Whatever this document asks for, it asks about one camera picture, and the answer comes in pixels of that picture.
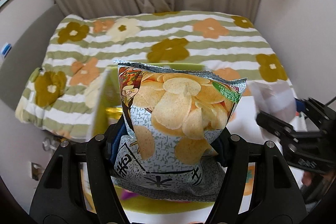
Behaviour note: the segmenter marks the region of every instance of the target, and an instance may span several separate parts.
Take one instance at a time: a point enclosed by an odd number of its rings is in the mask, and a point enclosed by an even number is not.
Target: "potato chip bag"
[[[127,134],[120,138],[114,184],[149,198],[214,201],[225,172],[211,143],[246,79],[115,62]]]

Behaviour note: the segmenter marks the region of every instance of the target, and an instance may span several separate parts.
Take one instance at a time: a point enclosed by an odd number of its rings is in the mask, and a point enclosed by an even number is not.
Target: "metal screw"
[[[288,133],[292,131],[289,127],[285,127],[284,130],[286,130]]]
[[[96,137],[95,137],[95,139],[97,140],[97,141],[101,141],[101,140],[103,140],[105,138],[105,136],[103,135],[103,134],[98,134]]]
[[[231,135],[231,140],[233,140],[234,142],[237,142],[240,140],[240,137],[238,135]]]
[[[295,152],[295,151],[297,150],[296,146],[293,145],[293,144],[291,144],[291,143],[288,145],[288,148],[289,148],[290,150],[292,150],[293,152]]]
[[[65,140],[61,142],[61,147],[67,147],[69,145],[69,141]]]
[[[273,148],[274,147],[274,143],[272,141],[267,141],[266,142],[266,145],[269,147],[269,148]]]

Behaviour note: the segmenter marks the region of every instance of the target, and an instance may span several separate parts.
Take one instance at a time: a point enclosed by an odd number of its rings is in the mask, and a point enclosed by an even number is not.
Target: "green label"
[[[240,97],[242,96],[239,93],[233,92],[223,85],[217,83],[217,82],[212,82],[212,85],[215,87],[216,90],[218,90],[224,97],[228,98],[230,101],[233,101],[234,103],[238,103],[240,100]]]

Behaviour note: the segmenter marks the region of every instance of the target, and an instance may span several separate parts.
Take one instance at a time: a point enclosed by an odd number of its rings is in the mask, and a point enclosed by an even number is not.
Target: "electrical outlet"
[[[30,177],[33,180],[39,181],[39,175],[43,174],[44,169],[41,165],[36,164],[34,162],[29,162],[30,164]]]

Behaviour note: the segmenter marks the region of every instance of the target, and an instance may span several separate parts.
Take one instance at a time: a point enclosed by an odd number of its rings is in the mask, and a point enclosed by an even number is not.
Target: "cream flower pattern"
[[[98,100],[100,87],[102,86],[103,77],[100,75],[97,77],[84,91],[85,105],[89,108],[93,108]]]
[[[140,32],[139,21],[134,18],[121,18],[106,32],[113,42],[124,41]]]
[[[15,117],[23,123],[27,123],[24,119],[23,119],[23,110],[26,109],[28,105],[28,100],[24,97],[21,96],[21,99],[19,101],[19,103],[17,104],[16,110],[15,110]]]

